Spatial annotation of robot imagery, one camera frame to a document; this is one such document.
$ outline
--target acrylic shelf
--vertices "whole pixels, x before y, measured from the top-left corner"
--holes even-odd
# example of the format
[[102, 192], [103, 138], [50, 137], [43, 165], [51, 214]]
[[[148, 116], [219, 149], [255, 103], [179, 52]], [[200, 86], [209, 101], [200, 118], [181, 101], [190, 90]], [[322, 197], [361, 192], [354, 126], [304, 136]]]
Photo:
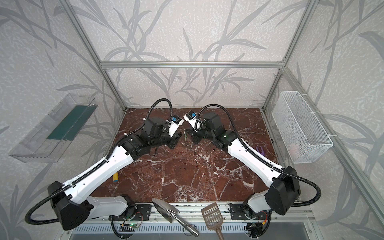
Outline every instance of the acrylic shelf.
[[68, 94], [9, 155], [22, 162], [57, 162], [96, 107], [94, 98]]

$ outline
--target purple clip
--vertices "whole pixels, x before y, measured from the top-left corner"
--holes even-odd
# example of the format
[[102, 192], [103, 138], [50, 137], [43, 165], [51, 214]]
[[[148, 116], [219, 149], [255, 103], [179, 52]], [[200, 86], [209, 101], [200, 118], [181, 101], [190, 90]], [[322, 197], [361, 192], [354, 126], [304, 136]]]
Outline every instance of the purple clip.
[[263, 147], [260, 147], [260, 150], [259, 150], [259, 147], [257, 146], [256, 151], [258, 151], [259, 153], [261, 153], [261, 155], [263, 155], [265, 157], [265, 152], [264, 152]]

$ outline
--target litter scoop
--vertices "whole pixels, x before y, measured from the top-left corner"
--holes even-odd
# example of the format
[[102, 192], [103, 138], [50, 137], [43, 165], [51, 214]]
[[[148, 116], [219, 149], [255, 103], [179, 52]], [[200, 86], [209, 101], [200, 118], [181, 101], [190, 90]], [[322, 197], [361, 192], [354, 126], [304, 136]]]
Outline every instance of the litter scoop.
[[223, 216], [221, 216], [220, 210], [217, 204], [214, 202], [209, 206], [206, 206], [201, 210], [203, 218], [207, 228], [209, 230], [215, 230], [218, 238], [224, 240], [223, 234], [221, 233], [221, 225], [223, 224]]

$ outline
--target key ring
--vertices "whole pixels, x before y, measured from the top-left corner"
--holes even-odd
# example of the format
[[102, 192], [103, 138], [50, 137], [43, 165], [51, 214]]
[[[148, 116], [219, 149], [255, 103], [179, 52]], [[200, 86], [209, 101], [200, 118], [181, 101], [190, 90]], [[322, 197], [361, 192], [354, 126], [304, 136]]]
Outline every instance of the key ring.
[[191, 146], [191, 143], [188, 141], [187, 135], [185, 134], [185, 131], [184, 131], [184, 137], [185, 137], [185, 145], [186, 146]]

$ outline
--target wallpaper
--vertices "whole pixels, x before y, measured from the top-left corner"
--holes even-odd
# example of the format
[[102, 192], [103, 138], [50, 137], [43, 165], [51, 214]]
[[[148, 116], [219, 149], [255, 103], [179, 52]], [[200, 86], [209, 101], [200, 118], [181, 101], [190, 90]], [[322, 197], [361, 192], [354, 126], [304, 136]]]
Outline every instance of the wallpaper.
[[307, 0], [71, 0], [102, 61], [281, 61]]
[[289, 69], [384, 197], [384, 1], [318, 6]]
[[[284, 162], [281, 164], [293, 166], [299, 176], [313, 181], [321, 189], [321, 198], [311, 204], [311, 210], [324, 239], [384, 239], [384, 229], [344, 171], [332, 148], [313, 163], [293, 164], [272, 117], [272, 110], [281, 91], [294, 91], [284, 76], [266, 106], [266, 116], [275, 136], [274, 141], [282, 154]], [[300, 187], [301, 200], [312, 199], [316, 193], [308, 184], [300, 182]]]
[[168, 98], [179, 107], [210, 103], [260, 107], [277, 69], [116, 68], [108, 73], [126, 106], [149, 107], [159, 98]]
[[[47, 186], [99, 160], [119, 127], [122, 108], [107, 88], [58, 3], [0, 1], [0, 238], [54, 239], [59, 223], [28, 225], [26, 212]], [[94, 96], [98, 105], [57, 163], [23, 163], [8, 153], [68, 93]], [[50, 219], [49, 204], [33, 218]]]

